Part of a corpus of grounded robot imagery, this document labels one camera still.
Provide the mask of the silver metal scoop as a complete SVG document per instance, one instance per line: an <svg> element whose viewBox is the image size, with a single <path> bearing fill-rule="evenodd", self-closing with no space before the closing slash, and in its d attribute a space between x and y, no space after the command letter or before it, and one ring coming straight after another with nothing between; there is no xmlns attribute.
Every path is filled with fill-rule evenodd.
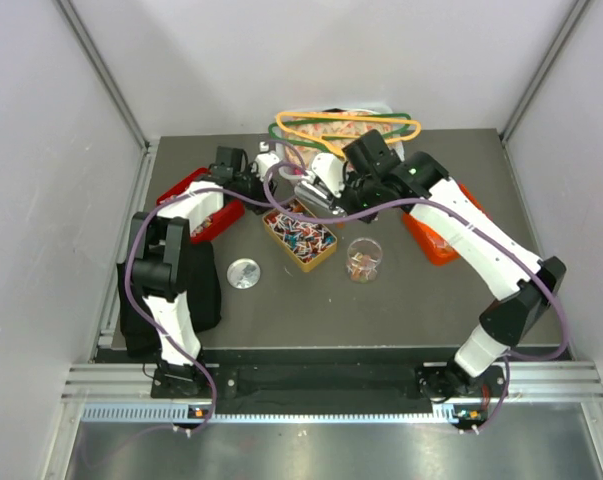
<svg viewBox="0 0 603 480"><path fill-rule="evenodd" d="M312 205L320 212L333 217L343 217L345 211L339 207L330 192L324 191L307 180L301 180L294 186L294 193L298 200L307 206Z"/></svg>

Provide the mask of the clear glass jar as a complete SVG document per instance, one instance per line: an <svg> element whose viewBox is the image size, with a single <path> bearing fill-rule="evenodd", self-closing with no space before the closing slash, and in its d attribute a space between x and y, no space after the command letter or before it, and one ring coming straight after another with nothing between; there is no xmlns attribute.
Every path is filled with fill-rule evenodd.
<svg viewBox="0 0 603 480"><path fill-rule="evenodd" d="M353 282L365 284L377 278L383 251L376 240L357 238L348 246L346 255L346 271Z"/></svg>

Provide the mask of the gold candy tin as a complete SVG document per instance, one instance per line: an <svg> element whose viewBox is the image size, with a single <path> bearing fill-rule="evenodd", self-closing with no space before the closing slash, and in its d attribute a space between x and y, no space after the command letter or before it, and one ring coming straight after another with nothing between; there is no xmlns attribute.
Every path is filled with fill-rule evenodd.
<svg viewBox="0 0 603 480"><path fill-rule="evenodd" d="M270 210L262 222L266 232L304 273L309 273L337 250L337 237L325 225L298 221Z"/></svg>

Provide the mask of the orange candy tray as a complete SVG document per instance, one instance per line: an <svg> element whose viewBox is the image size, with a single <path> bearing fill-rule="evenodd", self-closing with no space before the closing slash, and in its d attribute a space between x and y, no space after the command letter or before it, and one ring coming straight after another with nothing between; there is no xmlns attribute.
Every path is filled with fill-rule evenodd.
<svg viewBox="0 0 603 480"><path fill-rule="evenodd" d="M402 222L426 258L436 266L443 266L460 258L458 252L430 227L403 213Z"/></svg>

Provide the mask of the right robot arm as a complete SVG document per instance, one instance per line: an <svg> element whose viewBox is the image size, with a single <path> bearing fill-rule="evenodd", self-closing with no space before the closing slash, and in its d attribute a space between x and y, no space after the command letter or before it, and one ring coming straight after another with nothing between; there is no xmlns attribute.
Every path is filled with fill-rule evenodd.
<svg viewBox="0 0 603 480"><path fill-rule="evenodd" d="M343 153L343 160L312 164L335 207L365 221L383 206L401 208L450 245L492 293L493 302L443 373L444 395L473 394L483 385L484 372L549 308L564 313L556 294L566 265L556 256L541 259L511 239L430 154L417 151L401 159L376 130L346 145Z"/></svg>

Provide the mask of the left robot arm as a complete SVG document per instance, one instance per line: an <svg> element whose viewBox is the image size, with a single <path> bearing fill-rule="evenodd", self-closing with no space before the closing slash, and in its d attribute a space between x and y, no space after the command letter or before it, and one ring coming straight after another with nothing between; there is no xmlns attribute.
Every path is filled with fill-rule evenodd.
<svg viewBox="0 0 603 480"><path fill-rule="evenodd" d="M169 190L153 211L133 216L122 288L130 307L158 335L152 397L193 398L209 386L197 333L220 321L210 241L224 230L231 204L265 207L265 173L279 160L267 146L253 160L242 149L220 147L209 167Z"/></svg>

